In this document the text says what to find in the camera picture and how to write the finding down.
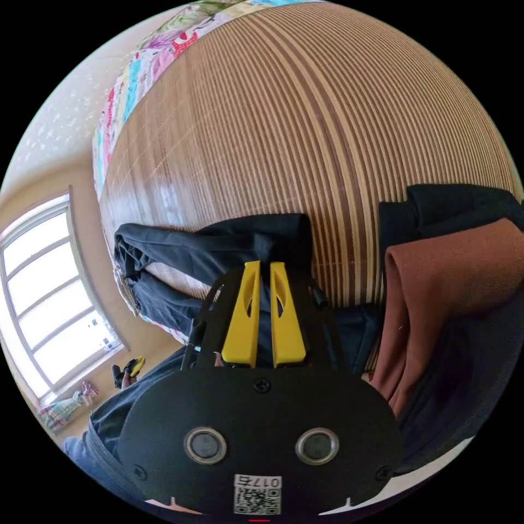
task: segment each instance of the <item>sticker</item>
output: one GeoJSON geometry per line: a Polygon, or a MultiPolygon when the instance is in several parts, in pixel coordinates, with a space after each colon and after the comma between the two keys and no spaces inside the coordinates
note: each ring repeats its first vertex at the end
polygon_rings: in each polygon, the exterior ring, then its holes
{"type": "Polygon", "coordinates": [[[234,513],[280,515],[282,477],[235,475],[234,513]]]}

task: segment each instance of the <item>brown towel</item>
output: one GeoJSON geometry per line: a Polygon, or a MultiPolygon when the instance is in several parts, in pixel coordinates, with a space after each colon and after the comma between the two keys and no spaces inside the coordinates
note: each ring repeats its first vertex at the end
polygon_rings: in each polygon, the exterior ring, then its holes
{"type": "Polygon", "coordinates": [[[502,219],[392,246],[385,271],[384,329],[372,385],[398,417],[444,322],[496,307],[524,281],[524,234],[502,219]]]}

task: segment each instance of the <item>ceiling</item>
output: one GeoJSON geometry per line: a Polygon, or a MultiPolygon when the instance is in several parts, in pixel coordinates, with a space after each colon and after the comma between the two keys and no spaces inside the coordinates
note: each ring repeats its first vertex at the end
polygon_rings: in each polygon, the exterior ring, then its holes
{"type": "Polygon", "coordinates": [[[38,110],[22,136],[1,193],[11,193],[64,163],[91,156],[91,139],[106,96],[135,47],[177,8],[115,36],[76,66],[38,110]]]}

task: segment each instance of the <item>window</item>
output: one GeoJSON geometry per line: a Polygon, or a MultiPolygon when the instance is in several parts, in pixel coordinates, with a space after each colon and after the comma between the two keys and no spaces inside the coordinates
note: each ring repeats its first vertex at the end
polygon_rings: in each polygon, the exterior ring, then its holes
{"type": "Polygon", "coordinates": [[[39,399],[121,345],[82,270],[67,197],[4,232],[0,281],[3,342],[39,399]]]}

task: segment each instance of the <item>bamboo mat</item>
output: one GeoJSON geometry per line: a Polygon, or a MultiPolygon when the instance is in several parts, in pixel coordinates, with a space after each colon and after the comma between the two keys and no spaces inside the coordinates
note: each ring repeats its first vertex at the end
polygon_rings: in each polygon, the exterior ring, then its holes
{"type": "MultiPolygon", "coordinates": [[[[335,306],[379,301],[377,204],[414,183],[521,195],[505,146],[464,84],[406,35],[330,3],[271,8],[196,42],[135,108],[100,199],[123,223],[194,230],[304,212],[313,273],[335,306]]],[[[166,266],[175,288],[206,287],[166,266]]]]}

